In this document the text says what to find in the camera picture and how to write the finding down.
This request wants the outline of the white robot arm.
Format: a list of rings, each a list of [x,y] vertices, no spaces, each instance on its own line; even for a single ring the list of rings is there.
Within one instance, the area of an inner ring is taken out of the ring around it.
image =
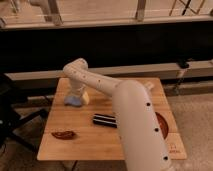
[[[92,73],[83,58],[66,64],[63,72],[74,92],[82,93],[87,85],[112,98],[128,171],[175,171],[149,90],[142,83]]]

